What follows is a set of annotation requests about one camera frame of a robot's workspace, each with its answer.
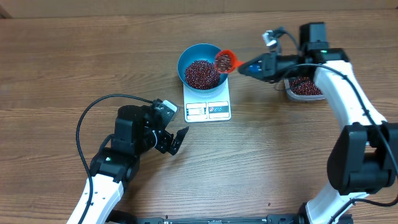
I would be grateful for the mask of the red scoop with blue handle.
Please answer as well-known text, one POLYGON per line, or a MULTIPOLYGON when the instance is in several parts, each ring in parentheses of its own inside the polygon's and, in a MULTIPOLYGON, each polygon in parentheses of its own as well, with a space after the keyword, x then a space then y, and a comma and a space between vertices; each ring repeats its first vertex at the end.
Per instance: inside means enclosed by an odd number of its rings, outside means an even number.
POLYGON ((243 64, 231 50, 222 50, 215 57, 215 68, 219 73, 231 73, 243 64))

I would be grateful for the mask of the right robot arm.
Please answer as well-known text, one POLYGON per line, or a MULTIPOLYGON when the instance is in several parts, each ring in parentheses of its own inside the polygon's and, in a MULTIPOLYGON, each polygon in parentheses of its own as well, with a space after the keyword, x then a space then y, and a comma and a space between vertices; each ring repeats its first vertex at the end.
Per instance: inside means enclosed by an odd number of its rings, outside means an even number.
POLYGON ((345 51, 329 46, 323 22, 300 26, 295 55, 262 54, 242 63, 238 72, 276 83, 307 77, 333 110, 340 136, 327 161, 328 182, 306 202, 296 223, 351 223, 347 210, 397 180, 397 125, 368 100, 345 51))

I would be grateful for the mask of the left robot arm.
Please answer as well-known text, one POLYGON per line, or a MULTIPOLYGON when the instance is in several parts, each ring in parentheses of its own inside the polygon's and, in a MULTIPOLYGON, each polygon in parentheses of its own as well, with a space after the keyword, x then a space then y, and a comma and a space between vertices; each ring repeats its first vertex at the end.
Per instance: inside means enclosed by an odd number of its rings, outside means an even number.
POLYGON ((137 218, 115 209, 139 170, 140 157, 155 148, 175 155, 188 132, 166 131, 178 113, 177 105, 156 100, 150 106, 126 105, 118 109, 114 133, 100 145, 90 162, 91 179, 68 219, 69 223, 136 223, 137 218))

